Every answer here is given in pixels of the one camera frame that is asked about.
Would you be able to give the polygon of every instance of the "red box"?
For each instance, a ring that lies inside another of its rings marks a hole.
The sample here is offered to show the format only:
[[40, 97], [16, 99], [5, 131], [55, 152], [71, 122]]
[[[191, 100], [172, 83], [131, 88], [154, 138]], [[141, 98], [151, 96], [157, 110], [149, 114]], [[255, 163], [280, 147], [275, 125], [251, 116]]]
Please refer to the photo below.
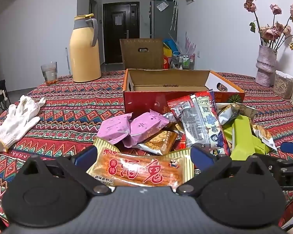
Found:
[[241, 88], [211, 70], [127, 69], [125, 112], [132, 112], [133, 118], [150, 109], [164, 114], [170, 111], [167, 101], [209, 89], [217, 103], [242, 103], [245, 96]]

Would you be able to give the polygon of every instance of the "yellow flower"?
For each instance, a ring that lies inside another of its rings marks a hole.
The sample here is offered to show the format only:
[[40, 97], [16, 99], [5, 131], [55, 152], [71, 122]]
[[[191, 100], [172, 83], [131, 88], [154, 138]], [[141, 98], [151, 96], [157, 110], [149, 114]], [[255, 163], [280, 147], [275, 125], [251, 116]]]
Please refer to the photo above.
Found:
[[291, 50], [293, 50], [293, 41], [289, 44]]

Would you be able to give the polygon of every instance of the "pink vase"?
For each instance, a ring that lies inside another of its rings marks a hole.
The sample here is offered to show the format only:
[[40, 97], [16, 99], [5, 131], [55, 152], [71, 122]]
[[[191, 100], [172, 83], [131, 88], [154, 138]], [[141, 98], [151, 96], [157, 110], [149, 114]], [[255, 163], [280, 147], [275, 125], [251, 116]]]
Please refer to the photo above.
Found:
[[270, 87], [272, 85], [272, 75], [276, 71], [276, 60], [277, 51], [267, 47], [259, 45], [259, 52], [256, 67], [258, 68], [255, 82], [265, 86]]

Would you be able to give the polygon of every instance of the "table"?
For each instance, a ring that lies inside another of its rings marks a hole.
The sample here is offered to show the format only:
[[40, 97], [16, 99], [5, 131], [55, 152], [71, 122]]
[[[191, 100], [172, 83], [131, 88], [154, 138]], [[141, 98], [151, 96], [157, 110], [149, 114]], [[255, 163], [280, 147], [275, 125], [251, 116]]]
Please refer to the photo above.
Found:
[[[12, 150], [0, 154], [0, 216], [6, 223], [1, 198], [17, 170], [33, 154], [54, 159], [66, 153], [76, 154], [91, 145], [103, 120], [124, 113], [124, 74], [103, 72], [100, 79], [88, 83], [74, 83], [71, 77], [62, 77], [58, 84], [47, 87], [43, 83], [28, 94], [36, 101], [45, 97], [46, 105], [39, 113], [41, 121]], [[245, 90], [244, 103], [259, 110], [255, 123], [271, 132], [278, 149], [284, 141], [293, 142], [293, 106], [288, 100], [274, 94], [271, 88], [256, 84], [253, 77], [220, 74]], [[0, 125], [5, 116], [6, 112], [0, 116]], [[293, 159], [292, 154], [280, 150], [270, 154]], [[286, 191], [285, 197], [287, 209], [282, 222], [293, 216], [293, 191]]]

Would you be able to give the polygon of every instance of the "thermos lid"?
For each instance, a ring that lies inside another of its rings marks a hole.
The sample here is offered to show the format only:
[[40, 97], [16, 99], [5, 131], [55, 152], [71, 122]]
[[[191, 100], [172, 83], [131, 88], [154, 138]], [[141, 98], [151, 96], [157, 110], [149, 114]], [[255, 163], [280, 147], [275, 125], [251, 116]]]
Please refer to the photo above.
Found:
[[74, 17], [74, 20], [84, 19], [84, 18], [86, 18], [86, 17], [93, 17], [93, 16], [94, 16], [93, 13], [88, 14], [88, 15], [79, 15], [79, 16]]

